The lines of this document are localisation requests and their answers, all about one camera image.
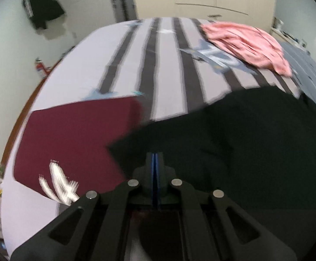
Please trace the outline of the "black printed t-shirt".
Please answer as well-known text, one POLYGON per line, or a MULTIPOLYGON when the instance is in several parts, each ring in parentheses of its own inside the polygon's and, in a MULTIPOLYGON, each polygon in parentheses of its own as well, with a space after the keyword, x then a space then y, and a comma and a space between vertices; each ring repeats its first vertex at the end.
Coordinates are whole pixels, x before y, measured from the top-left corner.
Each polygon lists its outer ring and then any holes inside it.
POLYGON ((316 104, 277 87, 239 90, 109 146, 130 176, 162 153, 178 178, 244 209, 316 209, 316 104))

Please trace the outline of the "maroon folded sweatshirt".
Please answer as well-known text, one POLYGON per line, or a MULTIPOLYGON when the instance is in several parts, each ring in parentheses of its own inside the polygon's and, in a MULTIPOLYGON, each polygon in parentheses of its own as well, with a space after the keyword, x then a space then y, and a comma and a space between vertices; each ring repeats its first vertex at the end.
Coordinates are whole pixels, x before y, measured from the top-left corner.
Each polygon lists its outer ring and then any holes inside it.
POLYGON ((141 111, 135 97, 124 97, 32 112, 16 154, 14 178, 66 205, 90 190, 114 190, 125 175, 109 146, 139 126, 141 111))

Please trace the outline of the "striped grey bed sheet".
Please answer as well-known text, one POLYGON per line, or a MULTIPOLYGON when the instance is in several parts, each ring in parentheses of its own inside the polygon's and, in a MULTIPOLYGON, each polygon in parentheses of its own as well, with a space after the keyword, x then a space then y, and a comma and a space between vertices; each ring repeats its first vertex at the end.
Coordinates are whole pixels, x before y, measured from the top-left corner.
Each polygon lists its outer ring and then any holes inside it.
POLYGON ((2 230, 12 253, 57 217, 64 206, 18 182, 15 158, 32 112, 88 100, 135 97, 141 118, 163 120, 186 114, 242 88, 275 85, 301 91, 316 102, 316 62, 302 50, 282 44, 292 68, 286 78, 257 69, 202 38, 202 20, 148 18, 94 31, 53 70, 22 117, 6 165, 2 230))

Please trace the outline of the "red fire extinguisher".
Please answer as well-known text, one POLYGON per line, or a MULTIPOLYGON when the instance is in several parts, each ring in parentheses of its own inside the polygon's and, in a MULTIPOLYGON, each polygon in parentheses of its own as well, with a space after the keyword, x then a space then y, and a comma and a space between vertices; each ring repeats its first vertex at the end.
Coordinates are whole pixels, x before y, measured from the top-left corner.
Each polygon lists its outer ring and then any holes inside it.
POLYGON ((44 65, 40 58, 35 59, 35 68, 42 79, 45 79, 50 74, 50 69, 44 65))

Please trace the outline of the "pink crumpled garment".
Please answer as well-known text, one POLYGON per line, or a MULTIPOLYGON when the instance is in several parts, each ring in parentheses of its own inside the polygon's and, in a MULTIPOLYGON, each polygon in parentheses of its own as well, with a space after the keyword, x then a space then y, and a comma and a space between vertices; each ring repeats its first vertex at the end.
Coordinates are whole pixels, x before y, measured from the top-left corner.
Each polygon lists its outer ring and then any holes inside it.
POLYGON ((256 68, 291 77, 289 62, 280 43, 267 32, 245 24, 216 21, 200 26, 209 42, 256 68))

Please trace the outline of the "dark suitcase by door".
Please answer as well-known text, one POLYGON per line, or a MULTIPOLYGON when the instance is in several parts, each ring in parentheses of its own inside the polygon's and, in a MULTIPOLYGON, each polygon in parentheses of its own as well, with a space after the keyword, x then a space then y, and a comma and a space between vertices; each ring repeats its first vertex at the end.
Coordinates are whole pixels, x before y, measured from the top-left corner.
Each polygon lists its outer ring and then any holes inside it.
POLYGON ((111 0, 117 23, 137 19, 134 0, 111 0))

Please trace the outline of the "black jacket hanging on wall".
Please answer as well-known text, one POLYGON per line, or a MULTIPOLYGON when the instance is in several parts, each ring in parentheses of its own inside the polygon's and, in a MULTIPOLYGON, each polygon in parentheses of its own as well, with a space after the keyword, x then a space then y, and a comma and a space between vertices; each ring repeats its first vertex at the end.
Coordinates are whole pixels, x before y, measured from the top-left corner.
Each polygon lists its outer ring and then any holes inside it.
POLYGON ((36 30, 46 30, 46 23, 65 15, 58 0, 22 0, 25 12, 36 30))

